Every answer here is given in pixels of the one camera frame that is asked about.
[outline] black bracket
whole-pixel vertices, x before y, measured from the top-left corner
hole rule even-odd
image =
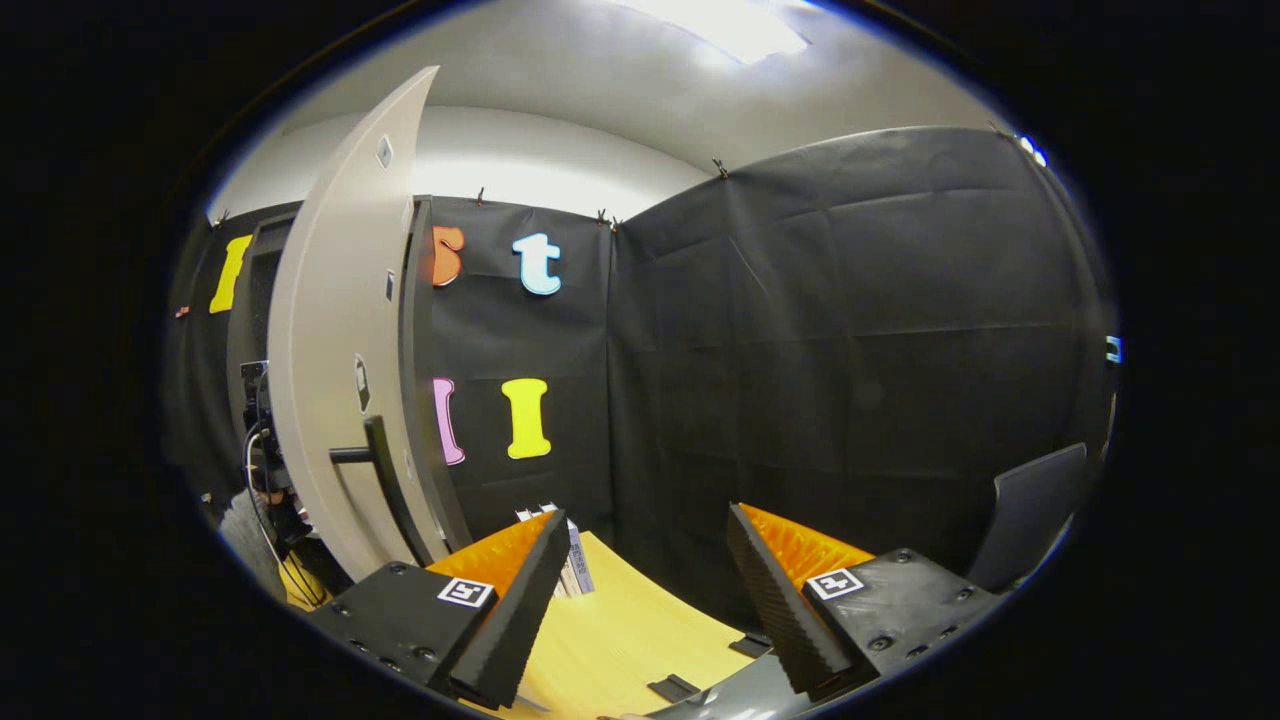
[[[660,694],[667,702],[680,702],[701,692],[680,675],[667,675],[666,680],[649,683],[649,689]]]
[[[759,657],[773,648],[773,641],[758,633],[746,633],[742,639],[728,643],[728,647],[748,657]]]
[[[392,511],[392,519],[396,520],[396,528],[404,538],[410,552],[413,553],[413,560],[420,566],[425,566],[430,564],[431,552],[426,548],[422,536],[419,534],[417,525],[413,524],[413,518],[408,511],[408,503],[404,501],[404,493],[401,491],[399,480],[396,477],[396,461],[387,445],[387,427],[383,424],[381,415],[374,415],[365,420],[365,437],[369,439],[367,447],[330,448],[329,461],[334,465],[351,462],[371,462],[374,465],[374,474],[378,475],[378,484],[381,487],[383,498],[387,500],[387,507]]]

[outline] white wall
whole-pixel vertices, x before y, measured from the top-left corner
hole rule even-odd
[[[362,115],[280,135],[251,151],[207,208],[210,220],[302,200],[320,165]],[[475,197],[625,220],[710,173],[621,137],[541,115],[481,108],[424,109],[415,195]]]

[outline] foam letter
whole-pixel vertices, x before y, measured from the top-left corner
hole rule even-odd
[[[502,393],[511,398],[511,446],[507,455],[513,460],[552,451],[550,441],[543,437],[541,397],[545,392],[547,383],[536,378],[502,383]]]
[[[458,258],[454,250],[462,250],[466,241],[466,237],[462,236],[462,228],[431,227],[431,242],[435,243],[435,263],[428,266],[428,258],[422,258],[422,268],[419,269],[422,279],[430,275],[431,284],[435,287],[443,287],[456,281],[458,273],[462,272],[462,259]]]
[[[547,242],[547,233],[538,232],[511,243],[520,252],[520,282],[534,295],[550,295],[559,290],[559,278],[547,274],[549,260],[559,260],[559,246]]]
[[[453,395],[453,380],[449,378],[435,378],[431,380],[435,387],[435,420],[440,425],[440,445],[444,446],[444,464],[457,465],[467,459],[467,454],[458,447],[458,441],[453,438],[453,423],[449,420],[449,396]]]
[[[227,243],[227,260],[223,261],[223,274],[218,278],[218,290],[214,292],[214,299],[209,301],[210,314],[225,313],[232,309],[232,300],[236,295],[236,278],[239,277],[239,269],[244,264],[244,250],[248,249],[250,240],[253,240],[253,236],[246,234]]]

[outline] black chair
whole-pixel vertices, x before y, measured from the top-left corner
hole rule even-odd
[[[1032,573],[1084,500],[1087,451],[1076,443],[996,478],[996,511],[966,577],[1000,592]]]

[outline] ceiling light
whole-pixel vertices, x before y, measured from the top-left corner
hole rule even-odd
[[[746,0],[608,0],[684,28],[740,63],[809,46],[780,18]]]

